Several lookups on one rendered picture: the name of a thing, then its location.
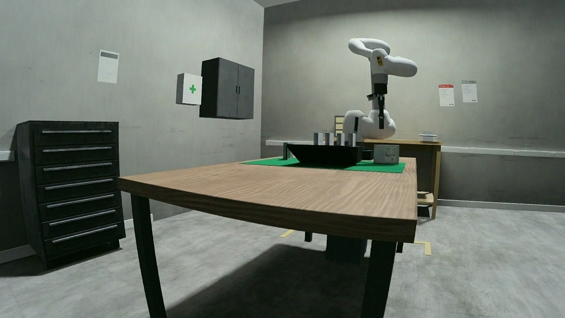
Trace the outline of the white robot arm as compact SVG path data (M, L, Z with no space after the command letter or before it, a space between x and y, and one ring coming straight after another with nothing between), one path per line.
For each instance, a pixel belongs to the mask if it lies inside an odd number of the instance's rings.
M379 129L379 95L375 93L375 84L388 84L388 75L410 78L417 73L417 65L414 61L403 57L391 57L388 43L371 38L352 38L348 42L351 52L367 57L370 61L372 94L368 95L369 101L373 101L373 110L369 117L359 110L348 111L343 120L343 133L345 141L348 141L348 133L356 134L356 146L365 147L365 139L383 140L390 138L396 131L394 121L390 119L385 110L384 97L384 129ZM370 58L371 57L371 58Z

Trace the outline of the black-framed status display screen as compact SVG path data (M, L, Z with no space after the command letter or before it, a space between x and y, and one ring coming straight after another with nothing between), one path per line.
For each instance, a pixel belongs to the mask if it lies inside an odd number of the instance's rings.
M300 163L356 165L350 146L287 144Z

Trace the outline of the green mat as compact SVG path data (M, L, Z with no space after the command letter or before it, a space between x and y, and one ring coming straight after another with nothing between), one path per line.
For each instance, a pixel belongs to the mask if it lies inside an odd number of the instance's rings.
M267 165L267 166L281 166L281 167L302 167L302 168L317 168L317 169L332 169L332 170L354 170L354 171L371 171L371 172L387 172L387 173L402 173L406 163L399 164L362 164L362 165L339 165L339 164L322 164L322 163L300 163L297 158L283 160L281 158L265 159L251 162L244 162L241 164L254 164L254 165Z

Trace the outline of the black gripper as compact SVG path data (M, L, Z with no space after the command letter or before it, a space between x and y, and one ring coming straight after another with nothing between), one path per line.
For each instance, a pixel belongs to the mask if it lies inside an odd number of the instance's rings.
M375 84L375 93L379 95L379 129L384 129L384 97L387 94L386 84Z

